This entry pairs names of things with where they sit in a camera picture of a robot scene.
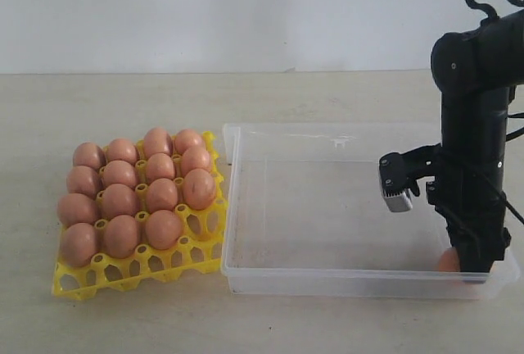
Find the yellow egg tray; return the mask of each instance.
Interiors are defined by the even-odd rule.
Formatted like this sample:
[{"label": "yellow egg tray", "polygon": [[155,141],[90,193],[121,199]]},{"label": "yellow egg tray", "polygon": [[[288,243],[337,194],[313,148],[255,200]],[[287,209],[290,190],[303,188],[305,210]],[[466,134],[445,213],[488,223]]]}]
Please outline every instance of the yellow egg tray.
[{"label": "yellow egg tray", "polygon": [[[58,253],[56,268],[53,276],[52,294],[57,297],[83,301],[94,297],[101,288],[113,288],[118,291],[135,289],[144,279],[155,279],[161,282],[176,280],[185,270],[197,270],[202,274],[215,272],[220,268],[220,253],[224,240],[227,201],[224,199],[220,185],[224,177],[219,173],[216,160],[219,154],[215,151],[213,140],[215,135],[209,131],[202,134],[206,141],[206,148],[211,155],[213,168],[211,175],[215,178],[217,195],[215,202],[204,211],[194,211],[183,202],[174,208],[174,213],[183,222],[183,234],[176,244],[167,250],[156,250],[149,246],[142,229],[142,241],[135,248],[134,254],[125,259],[116,259],[106,253],[95,254],[90,264],[82,268],[71,268],[66,265]],[[141,160],[136,168],[140,184],[135,192],[141,200],[141,210],[135,216],[143,228],[147,217],[145,196],[147,184],[145,183],[145,166],[143,160],[142,140],[136,143]],[[180,155],[174,154],[173,161],[176,165],[177,175],[180,172]],[[183,178],[174,180],[180,189]],[[103,190],[97,195],[97,203],[103,197]],[[107,220],[101,219],[95,223],[99,239],[102,238]]]}]

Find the clear plastic container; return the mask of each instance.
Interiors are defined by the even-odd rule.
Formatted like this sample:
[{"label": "clear plastic container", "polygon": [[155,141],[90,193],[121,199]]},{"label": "clear plastic container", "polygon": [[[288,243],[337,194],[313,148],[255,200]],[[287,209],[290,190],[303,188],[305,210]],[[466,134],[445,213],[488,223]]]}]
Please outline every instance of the clear plastic container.
[{"label": "clear plastic container", "polygon": [[[234,293],[494,297],[520,277],[508,249],[489,275],[435,272],[445,220],[415,197],[391,213],[378,159],[438,143],[429,124],[228,124],[222,272]],[[465,284],[487,279],[483,284]]]}]

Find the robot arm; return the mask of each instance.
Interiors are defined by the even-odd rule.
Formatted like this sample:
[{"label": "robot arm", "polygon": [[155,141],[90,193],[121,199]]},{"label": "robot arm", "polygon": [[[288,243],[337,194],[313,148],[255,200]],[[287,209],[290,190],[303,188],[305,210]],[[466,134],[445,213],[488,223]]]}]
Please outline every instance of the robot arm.
[{"label": "robot arm", "polygon": [[[522,0],[508,1],[524,7]],[[426,183],[427,201],[447,222],[461,271],[487,273],[511,241],[506,208],[517,213],[502,187],[505,143],[524,133],[506,135],[508,106],[524,84],[524,10],[500,18],[489,4],[466,3],[487,14],[480,27],[445,34],[431,52],[441,91],[441,142],[388,153],[379,175],[393,212],[410,210],[410,192],[420,194],[417,180],[434,177]]]}]

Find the egg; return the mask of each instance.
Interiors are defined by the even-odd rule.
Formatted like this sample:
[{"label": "egg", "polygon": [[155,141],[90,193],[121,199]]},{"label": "egg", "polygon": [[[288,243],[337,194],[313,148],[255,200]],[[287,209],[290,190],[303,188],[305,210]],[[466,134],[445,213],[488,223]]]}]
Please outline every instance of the egg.
[{"label": "egg", "polygon": [[156,211],[147,218],[144,232],[152,247],[166,250],[175,245],[182,235],[183,224],[172,211]]},{"label": "egg", "polygon": [[204,147],[190,147],[180,159],[180,173],[186,176],[187,173],[196,168],[202,168],[211,172],[211,155]]},{"label": "egg", "polygon": [[112,140],[107,146],[106,155],[107,161],[122,160],[133,166],[140,158],[137,147],[126,138]]},{"label": "egg", "polygon": [[216,190],[215,180],[202,168],[189,171],[182,183],[183,200],[196,211],[206,209],[213,203]]},{"label": "egg", "polygon": [[160,178],[147,188],[146,208],[149,213],[165,209],[172,211],[178,202],[178,190],[172,180]]},{"label": "egg", "polygon": [[121,215],[109,221],[104,232],[104,248],[111,257],[127,258],[140,243],[140,224],[132,216]]},{"label": "egg", "polygon": [[138,195],[125,184],[111,184],[102,194],[102,212],[107,219],[135,216],[140,210]]},{"label": "egg", "polygon": [[102,190],[100,175],[93,168],[87,166],[71,168],[65,181],[69,193],[85,194],[92,199]]},{"label": "egg", "polygon": [[97,233],[92,225],[78,223],[64,231],[60,241],[60,255],[68,266],[86,266],[97,253]]},{"label": "egg", "polygon": [[183,155],[190,147],[206,147],[201,135],[195,130],[184,129],[179,131],[174,138],[174,149],[179,155]]},{"label": "egg", "polygon": [[450,247],[442,253],[436,270],[439,272],[460,272],[460,261],[457,249]]},{"label": "egg", "polygon": [[70,227],[77,223],[89,223],[93,225],[100,219],[100,211],[97,203],[80,193],[70,193],[63,196],[56,207],[58,220],[65,226]]},{"label": "egg", "polygon": [[138,185],[137,171],[134,166],[123,160],[113,160],[107,163],[102,179],[106,187],[112,184],[125,184],[128,188],[134,189]]},{"label": "egg", "polygon": [[73,166],[87,166],[98,172],[105,164],[104,151],[95,143],[81,143],[73,153]]},{"label": "egg", "polygon": [[149,159],[156,153],[164,153],[171,156],[173,154],[173,140],[167,130],[155,127],[144,136],[143,150],[146,159]]},{"label": "egg", "polygon": [[176,176],[173,159],[164,153],[157,153],[147,160],[146,164],[146,182],[153,183],[159,178],[173,180]]}]

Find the white table surface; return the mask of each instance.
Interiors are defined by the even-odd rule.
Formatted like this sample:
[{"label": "white table surface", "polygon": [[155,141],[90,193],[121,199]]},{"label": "white table surface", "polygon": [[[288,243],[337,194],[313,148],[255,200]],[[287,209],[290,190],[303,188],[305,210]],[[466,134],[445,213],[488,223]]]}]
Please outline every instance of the white table surface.
[{"label": "white table surface", "polygon": [[[219,272],[86,302],[51,295],[56,201],[79,143],[195,127],[214,131],[222,152],[229,121],[435,121],[427,71],[3,76],[0,95],[1,352],[522,352],[524,279],[485,302],[239,296]],[[524,156],[524,141],[508,154]],[[505,190],[524,211],[520,168],[506,166]],[[524,227],[508,220],[524,266]]]}]

